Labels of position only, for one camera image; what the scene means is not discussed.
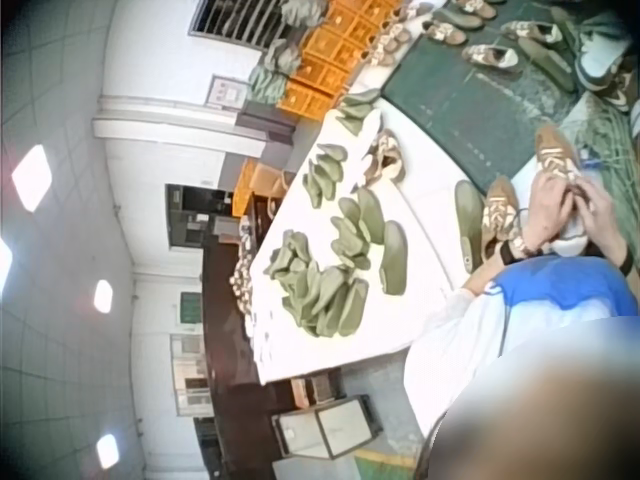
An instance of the bracelet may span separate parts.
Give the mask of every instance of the bracelet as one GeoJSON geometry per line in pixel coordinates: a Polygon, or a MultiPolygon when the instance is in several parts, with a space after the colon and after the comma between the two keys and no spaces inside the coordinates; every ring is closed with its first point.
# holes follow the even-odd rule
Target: bracelet
{"type": "Polygon", "coordinates": [[[513,256],[513,252],[511,251],[511,246],[509,245],[508,241],[504,242],[500,247],[500,258],[502,258],[502,264],[505,267],[508,267],[509,265],[513,265],[514,263],[518,263],[524,260],[524,258],[518,259],[513,256]]]}
{"type": "Polygon", "coordinates": [[[620,271],[622,272],[622,275],[625,276],[625,278],[628,277],[633,270],[633,265],[633,254],[631,253],[629,245],[627,245],[627,256],[624,257],[624,262],[622,262],[622,265],[620,265],[620,271]]]}

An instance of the blue fabric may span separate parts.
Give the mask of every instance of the blue fabric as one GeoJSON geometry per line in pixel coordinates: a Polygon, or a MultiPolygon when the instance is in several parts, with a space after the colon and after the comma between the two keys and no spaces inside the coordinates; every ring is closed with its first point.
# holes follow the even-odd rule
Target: blue fabric
{"type": "Polygon", "coordinates": [[[638,315],[638,302],[624,276],[602,258],[532,258],[511,265],[494,284],[498,291],[493,294],[503,294],[506,306],[511,308],[523,302],[548,300],[567,311],[586,300],[599,299],[608,304],[612,316],[638,315]]]}

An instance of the ceiling light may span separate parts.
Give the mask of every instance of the ceiling light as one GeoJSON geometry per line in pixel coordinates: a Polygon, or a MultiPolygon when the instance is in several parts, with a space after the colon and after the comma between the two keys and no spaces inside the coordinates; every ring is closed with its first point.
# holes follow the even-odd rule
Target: ceiling light
{"type": "Polygon", "coordinates": [[[98,440],[96,449],[98,450],[98,457],[103,470],[113,467],[120,460],[118,444],[113,435],[105,435],[98,440]]]}
{"type": "Polygon", "coordinates": [[[13,253],[6,243],[0,238],[0,293],[4,290],[4,284],[9,276],[9,270],[11,270],[11,263],[13,262],[13,253]]]}
{"type": "Polygon", "coordinates": [[[24,208],[34,212],[51,186],[51,169],[42,145],[36,145],[11,175],[24,208]]]}
{"type": "Polygon", "coordinates": [[[96,296],[93,304],[100,313],[109,313],[111,311],[111,300],[113,299],[113,289],[109,282],[100,280],[96,287],[96,296]]]}

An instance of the worker's hand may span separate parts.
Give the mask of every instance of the worker's hand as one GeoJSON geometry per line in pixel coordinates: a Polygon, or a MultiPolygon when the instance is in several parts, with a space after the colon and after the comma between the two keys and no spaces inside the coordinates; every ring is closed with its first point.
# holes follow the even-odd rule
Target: worker's hand
{"type": "Polygon", "coordinates": [[[618,229],[616,213],[611,195],[588,178],[579,177],[578,186],[584,190],[591,205],[576,197],[578,212],[584,222],[587,235],[616,267],[620,267],[627,255],[627,242],[618,229]]]}
{"type": "Polygon", "coordinates": [[[553,239],[569,220],[574,205],[567,181],[540,171],[533,180],[529,217],[522,229],[522,239],[530,250],[538,250],[553,239]]]}

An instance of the yellow floor line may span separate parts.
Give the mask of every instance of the yellow floor line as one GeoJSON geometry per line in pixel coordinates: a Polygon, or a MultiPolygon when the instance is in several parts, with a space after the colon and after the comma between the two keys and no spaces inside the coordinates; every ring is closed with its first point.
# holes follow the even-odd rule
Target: yellow floor line
{"type": "Polygon", "coordinates": [[[371,450],[356,450],[354,455],[371,462],[384,463],[396,467],[415,468],[416,459],[403,455],[388,455],[386,453],[373,452],[371,450]]]}

